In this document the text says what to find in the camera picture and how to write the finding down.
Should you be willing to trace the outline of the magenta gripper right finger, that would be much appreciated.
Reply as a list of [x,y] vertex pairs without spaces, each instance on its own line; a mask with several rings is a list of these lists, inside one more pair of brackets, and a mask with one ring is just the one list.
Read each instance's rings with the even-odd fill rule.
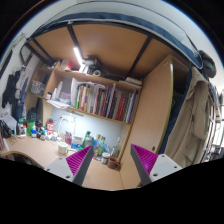
[[181,170],[181,167],[166,154],[156,155],[134,144],[131,145],[130,153],[142,186]]

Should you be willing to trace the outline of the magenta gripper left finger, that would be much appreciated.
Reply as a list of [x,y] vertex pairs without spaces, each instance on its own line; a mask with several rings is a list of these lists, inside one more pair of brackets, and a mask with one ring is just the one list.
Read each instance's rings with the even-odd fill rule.
[[58,157],[45,170],[81,186],[93,156],[93,146],[90,145],[68,157]]

